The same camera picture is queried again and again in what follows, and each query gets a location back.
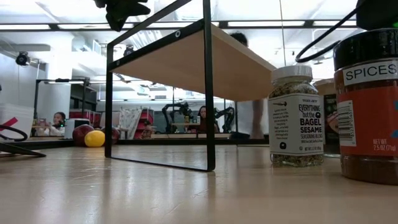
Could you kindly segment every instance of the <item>red ball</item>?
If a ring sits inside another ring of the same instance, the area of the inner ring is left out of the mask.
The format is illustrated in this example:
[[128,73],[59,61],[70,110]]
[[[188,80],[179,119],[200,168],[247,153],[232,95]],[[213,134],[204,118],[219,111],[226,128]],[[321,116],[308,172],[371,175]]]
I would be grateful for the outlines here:
[[116,144],[119,138],[120,132],[115,127],[112,127],[112,144]]
[[94,131],[94,128],[88,124],[83,124],[80,125],[79,127],[76,127],[72,133],[72,138],[73,141],[75,142],[75,146],[85,147],[86,146],[85,137],[86,134],[89,133],[90,131]]

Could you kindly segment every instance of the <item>black jar lid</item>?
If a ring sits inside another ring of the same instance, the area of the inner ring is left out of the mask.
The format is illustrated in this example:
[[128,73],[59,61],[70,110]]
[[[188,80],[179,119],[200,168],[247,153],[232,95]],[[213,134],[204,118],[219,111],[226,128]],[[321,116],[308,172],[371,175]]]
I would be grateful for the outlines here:
[[398,29],[366,31],[342,40],[333,49],[335,70],[390,57],[398,57]]

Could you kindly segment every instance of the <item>spice jar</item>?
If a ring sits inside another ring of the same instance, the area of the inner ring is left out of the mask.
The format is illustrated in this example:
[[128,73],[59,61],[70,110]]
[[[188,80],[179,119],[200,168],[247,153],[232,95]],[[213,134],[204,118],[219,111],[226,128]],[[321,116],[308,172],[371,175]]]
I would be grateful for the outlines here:
[[343,175],[398,185],[398,29],[349,37],[334,58]]
[[313,84],[320,95],[323,120],[323,152],[326,157],[339,157],[337,97],[333,78]]
[[274,70],[268,99],[271,160],[275,165],[315,166],[323,162],[322,111],[312,69],[294,65]]

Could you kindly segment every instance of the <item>yellow ball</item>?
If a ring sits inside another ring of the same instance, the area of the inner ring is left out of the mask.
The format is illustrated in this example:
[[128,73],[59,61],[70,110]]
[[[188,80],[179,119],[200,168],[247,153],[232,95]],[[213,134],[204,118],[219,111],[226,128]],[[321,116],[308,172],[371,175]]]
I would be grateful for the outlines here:
[[90,131],[86,134],[85,143],[87,147],[101,147],[105,143],[105,134],[102,131]]

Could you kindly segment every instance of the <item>woman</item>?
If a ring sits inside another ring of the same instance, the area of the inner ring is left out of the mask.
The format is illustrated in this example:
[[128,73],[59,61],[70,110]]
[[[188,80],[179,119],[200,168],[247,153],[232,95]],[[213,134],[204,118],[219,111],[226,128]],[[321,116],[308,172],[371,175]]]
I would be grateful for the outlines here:
[[65,113],[56,112],[53,117],[53,125],[51,123],[45,124],[50,128],[39,128],[37,130],[38,136],[63,136],[65,134]]
[[[200,116],[200,126],[198,128],[199,133],[206,133],[206,106],[202,106],[199,109],[198,116]],[[217,124],[214,124],[214,132],[218,133],[218,127]]]

